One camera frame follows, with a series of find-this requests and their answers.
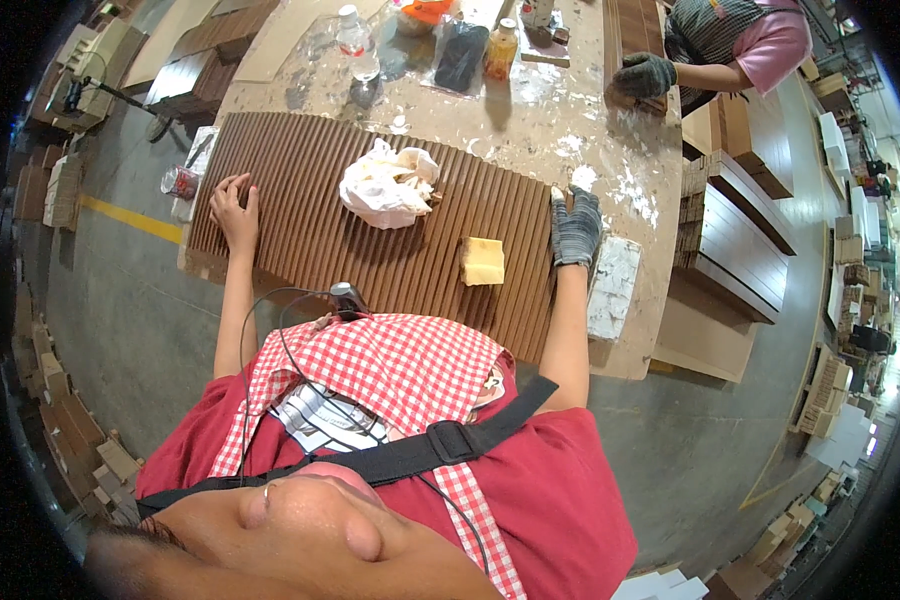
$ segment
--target red t-shirt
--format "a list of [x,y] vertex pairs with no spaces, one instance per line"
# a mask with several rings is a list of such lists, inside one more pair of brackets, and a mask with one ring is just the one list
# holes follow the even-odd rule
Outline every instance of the red t-shirt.
[[[254,364],[246,367],[247,378]],[[501,371],[503,395],[477,411],[477,423],[516,397],[513,371]],[[200,402],[137,475],[137,498],[204,480],[245,395],[239,375],[207,384]],[[267,414],[250,441],[246,474],[264,474],[302,459],[300,444],[279,419]],[[468,465],[528,598],[612,596],[634,563],[637,544],[590,411],[575,408],[532,416],[513,436]],[[432,474],[425,476],[435,481]],[[463,548],[444,499],[429,486],[405,479],[378,486],[376,492],[390,509]]]

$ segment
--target concrete floor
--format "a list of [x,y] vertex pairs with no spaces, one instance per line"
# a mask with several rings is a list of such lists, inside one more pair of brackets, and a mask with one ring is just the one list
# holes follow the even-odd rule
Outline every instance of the concrete floor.
[[[683,561],[705,576],[745,552],[826,468],[799,456],[785,425],[811,348],[824,339],[824,222],[839,210],[824,179],[813,95],[802,79],[778,89],[790,138],[798,256],[778,324],[763,326],[744,380],[696,373],[628,382],[593,377],[590,408],[640,544],[636,567]],[[143,139],[150,115],[118,106],[93,140],[83,192],[170,221],[157,183],[190,146],[175,126]],[[177,269],[176,244],[84,209],[76,233],[21,223],[24,272],[74,385],[104,428],[147,456],[198,401],[211,377],[223,288]],[[258,329],[276,326],[268,305]]]

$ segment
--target gray work glove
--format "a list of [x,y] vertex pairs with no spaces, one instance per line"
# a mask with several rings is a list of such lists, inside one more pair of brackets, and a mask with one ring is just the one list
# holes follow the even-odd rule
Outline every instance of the gray work glove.
[[624,56],[624,67],[613,74],[613,87],[633,98],[658,98],[677,82],[671,60],[649,52]]
[[593,253],[604,233],[600,200],[576,185],[570,186],[573,209],[567,214],[564,193],[552,187],[550,200],[552,227],[550,241],[553,246],[553,265],[585,265],[590,267]]

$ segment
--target wooden table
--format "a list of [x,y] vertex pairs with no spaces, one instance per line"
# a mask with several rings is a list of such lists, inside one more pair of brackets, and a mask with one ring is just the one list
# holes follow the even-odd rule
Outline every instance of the wooden table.
[[[238,72],[216,116],[217,125],[228,113],[295,111],[355,121],[369,131],[432,139],[553,185],[568,186],[577,169],[591,169],[597,177],[593,192],[600,197],[612,234],[642,247],[620,340],[590,342],[591,373],[645,378],[677,236],[683,168],[680,115],[674,109],[679,103],[672,90],[665,117],[605,105],[602,3],[556,0],[572,32],[570,68],[518,60],[509,89],[490,89],[479,99],[421,85],[420,74],[412,69],[393,75],[400,69],[393,64],[396,54],[388,42],[392,32],[384,27],[378,44],[387,80],[372,102],[362,101],[359,92],[366,90],[351,95],[352,79],[333,41],[333,19],[327,18],[332,12],[320,4],[293,0],[281,3],[270,15],[244,63],[267,38],[292,47],[296,36],[296,45],[272,81],[239,80]],[[510,2],[504,14],[515,16],[513,5]],[[376,31],[386,22],[379,15],[368,20],[371,26],[377,24]],[[312,23],[302,34],[301,22]],[[409,52],[409,67],[414,66],[416,53]],[[189,225],[184,227],[179,268],[222,283],[226,262],[188,248],[188,234]],[[278,284],[272,276],[256,273],[258,293]]]

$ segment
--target sponge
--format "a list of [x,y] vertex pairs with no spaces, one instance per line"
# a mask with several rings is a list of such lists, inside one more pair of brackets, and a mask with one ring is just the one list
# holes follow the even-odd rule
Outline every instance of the sponge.
[[500,240],[464,237],[460,244],[460,279],[465,285],[504,282],[504,244]]

